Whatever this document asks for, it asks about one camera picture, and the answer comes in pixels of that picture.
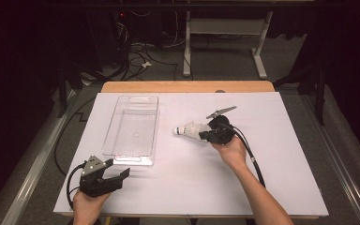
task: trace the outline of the gray carpet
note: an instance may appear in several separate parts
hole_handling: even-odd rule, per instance
[[[303,40],[303,38],[286,40],[283,37],[267,39],[262,51],[262,60],[269,81],[273,82],[289,73]],[[256,41],[256,37],[238,40],[210,39],[208,48],[204,48],[207,46],[204,37],[194,37],[192,45],[195,48],[191,55],[193,79],[200,81],[259,80],[249,52],[249,49],[257,43]],[[140,46],[134,47],[133,50],[137,51],[142,48]],[[182,76],[182,47],[170,49],[147,47],[147,49],[155,60],[166,64],[152,61],[153,66],[137,78],[133,78],[133,80],[165,81],[173,80],[173,76],[175,76],[176,80],[190,80],[190,78]],[[138,63],[141,63],[141,61],[142,59],[135,58],[132,62],[135,65],[140,65]],[[174,70],[174,63],[177,64],[177,70]],[[133,72],[137,71],[137,69],[138,67],[131,67]],[[306,106],[305,99],[296,93],[294,85],[285,86],[286,88],[279,88],[278,91],[282,95],[293,127],[317,184],[322,190],[322,196],[330,214],[329,217],[314,220],[295,219],[295,224],[360,224],[359,217],[355,213],[347,193],[344,191],[343,183],[338,178],[336,168],[328,154],[323,137],[310,115],[310,109]],[[101,84],[85,86],[75,102],[73,111],[69,112],[72,115],[80,109],[68,122],[57,144],[57,158],[65,172],[68,170],[86,125],[83,119],[87,119],[92,109],[93,100],[90,100],[96,96],[100,89]],[[325,99],[325,128],[336,149],[340,150],[341,158],[344,160],[344,164],[360,190],[360,145],[338,110],[330,90],[327,90]],[[16,170],[7,181],[4,190],[1,192],[0,224],[23,183],[23,179],[31,168],[38,154],[38,148],[43,145],[46,137],[49,136],[49,132],[52,130],[50,121],[54,121],[57,111],[56,106],[51,118],[48,119],[37,135],[36,140],[24,154]],[[54,204],[64,179],[64,175],[57,170],[54,164],[53,156],[50,156],[18,224],[67,224],[70,218],[53,213]]]

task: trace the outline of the white table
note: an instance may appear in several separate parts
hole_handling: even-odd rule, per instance
[[[102,93],[98,94],[70,170],[101,148],[119,96],[158,96],[159,121],[155,164],[131,166],[130,177],[103,206],[103,215],[120,217],[251,218],[248,199],[231,170],[209,143],[173,135],[175,127],[221,108],[240,128],[258,160],[270,193],[294,218],[328,216],[321,193],[294,133],[279,93]],[[254,171],[247,158],[247,164]],[[126,166],[112,166],[112,177]],[[79,184],[75,173],[71,187]],[[71,215],[63,188],[54,212]]]

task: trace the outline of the transparent tray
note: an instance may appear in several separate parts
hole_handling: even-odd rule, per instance
[[[158,97],[119,97],[102,154],[114,164],[153,165]]]

